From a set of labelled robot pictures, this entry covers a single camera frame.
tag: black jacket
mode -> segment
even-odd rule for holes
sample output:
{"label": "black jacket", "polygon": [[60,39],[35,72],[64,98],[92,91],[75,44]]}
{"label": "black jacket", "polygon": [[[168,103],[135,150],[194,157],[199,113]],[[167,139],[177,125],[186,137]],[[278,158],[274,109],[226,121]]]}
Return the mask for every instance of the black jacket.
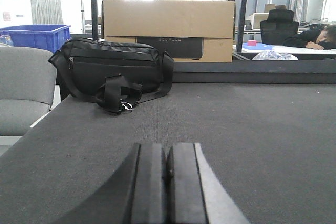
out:
{"label": "black jacket", "polygon": [[[311,29],[308,31],[303,31],[300,34],[295,34],[293,36],[290,36],[288,38],[285,39],[284,46],[287,47],[306,47],[306,44],[308,42],[314,42],[316,41],[317,37],[320,35],[322,31],[319,29]],[[325,49],[333,49],[336,48],[336,45],[333,43],[329,43],[329,42],[320,42],[319,45],[321,45],[322,47],[324,47]]]}

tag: person sleeping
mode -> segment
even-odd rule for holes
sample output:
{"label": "person sleeping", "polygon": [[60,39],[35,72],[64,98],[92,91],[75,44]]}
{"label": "person sleeping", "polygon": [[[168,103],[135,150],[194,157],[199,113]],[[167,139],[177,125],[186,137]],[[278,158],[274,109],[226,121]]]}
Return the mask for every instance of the person sleeping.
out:
{"label": "person sleeping", "polygon": [[324,30],[311,29],[285,39],[286,47],[302,47],[316,50],[336,49],[336,25],[326,26]]}

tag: gray carpet surface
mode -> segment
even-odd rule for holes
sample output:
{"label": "gray carpet surface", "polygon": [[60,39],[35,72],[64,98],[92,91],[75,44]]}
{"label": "gray carpet surface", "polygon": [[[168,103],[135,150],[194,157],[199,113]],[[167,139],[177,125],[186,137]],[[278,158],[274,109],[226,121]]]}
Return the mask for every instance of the gray carpet surface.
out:
{"label": "gray carpet surface", "polygon": [[134,142],[200,142],[251,223],[336,223],[336,86],[175,83],[113,116],[68,97],[0,157],[0,223],[77,206]]}

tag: chair backrest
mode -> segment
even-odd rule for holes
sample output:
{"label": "chair backrest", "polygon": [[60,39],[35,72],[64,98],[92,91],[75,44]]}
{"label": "chair backrest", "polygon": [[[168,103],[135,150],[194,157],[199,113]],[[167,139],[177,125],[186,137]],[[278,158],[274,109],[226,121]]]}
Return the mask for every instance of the chair backrest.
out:
{"label": "chair backrest", "polygon": [[275,9],[268,12],[267,21],[285,22],[293,20],[294,12],[292,10]]}
{"label": "chair backrest", "polygon": [[28,47],[0,48],[0,99],[53,103],[56,69],[52,53]]}
{"label": "chair backrest", "polygon": [[299,23],[293,21],[292,10],[270,10],[268,19],[260,22],[261,41],[268,45],[282,45],[285,39],[295,35]]}

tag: water bottle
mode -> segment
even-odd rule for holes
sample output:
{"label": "water bottle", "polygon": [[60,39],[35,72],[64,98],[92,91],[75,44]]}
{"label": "water bottle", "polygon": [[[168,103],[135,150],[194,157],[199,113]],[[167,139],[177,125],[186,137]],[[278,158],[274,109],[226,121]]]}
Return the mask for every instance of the water bottle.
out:
{"label": "water bottle", "polygon": [[10,46],[14,46],[11,36],[9,35],[9,31],[1,32],[1,43],[5,43]]}
{"label": "water bottle", "polygon": [[5,38],[0,34],[0,43],[4,44],[5,43]]}

